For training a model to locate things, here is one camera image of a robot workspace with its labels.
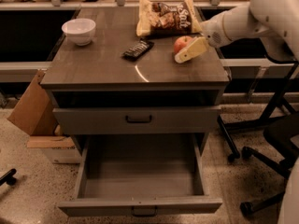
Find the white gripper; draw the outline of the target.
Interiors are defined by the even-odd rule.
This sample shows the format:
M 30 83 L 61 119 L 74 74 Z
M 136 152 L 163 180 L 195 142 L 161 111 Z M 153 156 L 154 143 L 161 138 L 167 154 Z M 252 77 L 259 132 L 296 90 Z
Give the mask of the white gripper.
M 232 43 L 223 27 L 223 17 L 213 17 L 201 23 L 202 36 L 195 36 L 188 45 L 175 55 L 177 63 L 185 63 L 203 53 L 208 49 L 208 44 L 214 48 L 220 48 Z

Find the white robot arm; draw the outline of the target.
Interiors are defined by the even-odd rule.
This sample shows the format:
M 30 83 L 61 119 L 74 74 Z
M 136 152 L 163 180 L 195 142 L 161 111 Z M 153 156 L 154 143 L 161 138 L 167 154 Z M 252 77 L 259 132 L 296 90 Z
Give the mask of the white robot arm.
M 286 45 L 293 56 L 289 74 L 295 74 L 299 63 L 299 0 L 250 0 L 245 5 L 217 14 L 201 23 L 201 36 L 192 39 L 177 52 L 175 61 L 184 63 L 199 56 L 202 48 L 209 45 L 224 47 L 242 38 L 261 38 L 272 51 Z M 244 147 L 244 158 L 256 157 L 286 179 L 294 177 L 298 163 L 299 113 L 277 119 L 263 131 L 266 141 L 283 157 L 281 163 L 268 159 L 251 147 Z

